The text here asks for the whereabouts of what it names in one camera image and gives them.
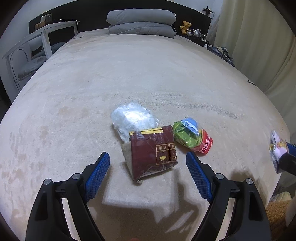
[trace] bolt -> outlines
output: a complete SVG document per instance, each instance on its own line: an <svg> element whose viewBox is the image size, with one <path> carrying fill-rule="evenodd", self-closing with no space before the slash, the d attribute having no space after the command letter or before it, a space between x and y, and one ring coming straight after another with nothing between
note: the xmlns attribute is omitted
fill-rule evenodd
<svg viewBox="0 0 296 241"><path fill-rule="evenodd" d="M80 174L79 173L75 173L75 174L73 174L72 178L74 180L77 180L78 178L80 178Z"/></svg>
<svg viewBox="0 0 296 241"><path fill-rule="evenodd" d="M217 173L216 178L218 178L219 180L222 180L224 178L224 176L222 173Z"/></svg>
<svg viewBox="0 0 296 241"><path fill-rule="evenodd" d="M50 182L51 182L50 179L45 179L43 183L44 183L45 185L48 185L48 184L50 184Z"/></svg>
<svg viewBox="0 0 296 241"><path fill-rule="evenodd" d="M253 184L253 181L252 181L252 179L247 178L247 179L246 179L246 183L249 184L249 185L252 185L252 184Z"/></svg>

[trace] blue textured pad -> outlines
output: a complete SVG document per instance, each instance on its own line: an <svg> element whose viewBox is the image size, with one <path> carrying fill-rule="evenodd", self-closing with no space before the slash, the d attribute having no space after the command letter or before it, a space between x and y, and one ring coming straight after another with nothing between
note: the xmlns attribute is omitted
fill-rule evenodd
<svg viewBox="0 0 296 241"><path fill-rule="evenodd" d="M191 152L186 155L186 165L202 198L211 202L213 200L211 184Z"/></svg>
<svg viewBox="0 0 296 241"><path fill-rule="evenodd" d="M109 168L109 165L110 165L110 156L108 153L106 153L102 157L102 159L100 160L100 162L98 163L98 165L96 166L93 173L91 174L91 176L89 177L89 179L87 180L87 182L85 184L86 193L84 195L84 198L87 202L90 199L95 197L95 195L102 183L102 180Z"/></svg>

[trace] mattress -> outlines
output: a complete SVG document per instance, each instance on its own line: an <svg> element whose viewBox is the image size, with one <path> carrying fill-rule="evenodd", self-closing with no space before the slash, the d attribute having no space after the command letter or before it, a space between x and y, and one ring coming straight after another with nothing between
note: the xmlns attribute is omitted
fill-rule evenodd
<svg viewBox="0 0 296 241"><path fill-rule="evenodd" d="M103 151L110 154L110 169L88 207L106 241L191 240L209 204L186 167L188 149L176 145L178 165L171 170L140 185L132 181L110 118L130 101L152 110L161 126L197 120L213 138L201 162L228 179L252 178L268 203L280 177L269 157L270 132L290 138L268 98L230 64L183 37L101 29L79 33L57 50L0 124L0 212L20 240L43 180L66 180Z"/></svg>

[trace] curtain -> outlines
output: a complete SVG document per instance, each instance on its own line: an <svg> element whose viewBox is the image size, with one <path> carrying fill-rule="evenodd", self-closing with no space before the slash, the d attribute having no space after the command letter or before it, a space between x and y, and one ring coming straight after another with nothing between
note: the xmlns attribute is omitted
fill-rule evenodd
<svg viewBox="0 0 296 241"><path fill-rule="evenodd" d="M296 37L269 0L224 0L209 40L266 94L296 142Z"/></svg>

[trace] wall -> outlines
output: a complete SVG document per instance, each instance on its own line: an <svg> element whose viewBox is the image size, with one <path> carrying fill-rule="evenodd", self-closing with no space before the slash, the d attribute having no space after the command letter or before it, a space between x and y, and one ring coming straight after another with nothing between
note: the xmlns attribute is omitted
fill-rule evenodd
<svg viewBox="0 0 296 241"><path fill-rule="evenodd" d="M18 95L17 87L13 80L9 79L5 60L2 56L22 38L29 34L28 22L41 13L58 7L60 5L72 2L73 0L29 0L15 15L13 20L0 38L0 76L6 92L13 102ZM173 2L193 8L202 12L207 6L215 11L215 17L219 15L223 0L172 0ZM30 42L31 50L39 47L41 40Z"/></svg>

